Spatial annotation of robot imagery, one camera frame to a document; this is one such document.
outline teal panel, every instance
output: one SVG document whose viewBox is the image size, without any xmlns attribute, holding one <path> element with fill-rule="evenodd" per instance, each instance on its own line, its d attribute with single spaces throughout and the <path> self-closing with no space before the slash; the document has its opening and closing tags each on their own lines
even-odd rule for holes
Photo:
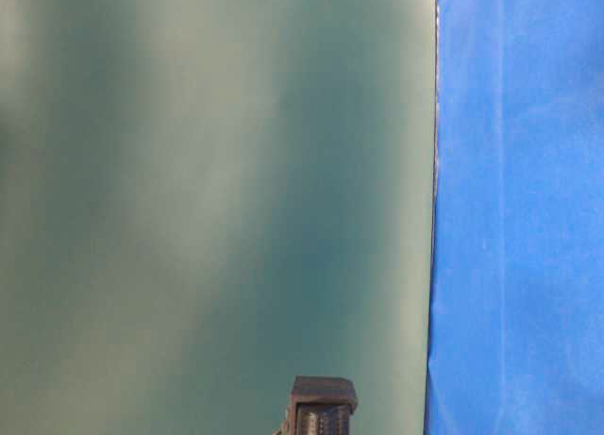
<svg viewBox="0 0 604 435">
<path fill-rule="evenodd" d="M 434 0 L 0 0 L 0 432 L 421 433 Z"/>
</svg>

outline blue fabric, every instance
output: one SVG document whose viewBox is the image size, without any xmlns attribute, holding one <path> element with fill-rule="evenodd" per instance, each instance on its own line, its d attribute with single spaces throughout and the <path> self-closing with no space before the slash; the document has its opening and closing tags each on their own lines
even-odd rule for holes
<svg viewBox="0 0 604 435">
<path fill-rule="evenodd" d="M 604 431 L 604 0 L 439 0 L 427 433 Z"/>
</svg>

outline dark plastic object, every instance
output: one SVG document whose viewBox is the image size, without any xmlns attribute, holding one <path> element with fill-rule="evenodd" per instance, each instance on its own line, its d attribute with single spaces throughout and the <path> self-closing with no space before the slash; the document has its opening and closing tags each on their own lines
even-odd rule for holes
<svg viewBox="0 0 604 435">
<path fill-rule="evenodd" d="M 348 435 L 350 415 L 358 406 L 350 380 L 297 376 L 286 420 L 275 435 Z"/>
</svg>

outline blue cloth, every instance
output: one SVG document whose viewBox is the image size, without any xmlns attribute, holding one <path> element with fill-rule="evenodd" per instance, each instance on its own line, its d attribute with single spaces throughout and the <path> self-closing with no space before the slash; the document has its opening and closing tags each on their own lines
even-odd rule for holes
<svg viewBox="0 0 604 435">
<path fill-rule="evenodd" d="M 604 431 L 604 0 L 439 0 L 427 433 Z"/>
</svg>

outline blue backdrop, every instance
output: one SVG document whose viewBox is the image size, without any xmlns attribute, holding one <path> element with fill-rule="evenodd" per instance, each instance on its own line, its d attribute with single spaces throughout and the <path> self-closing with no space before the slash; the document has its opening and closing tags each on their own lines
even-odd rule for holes
<svg viewBox="0 0 604 435">
<path fill-rule="evenodd" d="M 430 434 L 604 429 L 604 0 L 439 0 Z"/>
</svg>

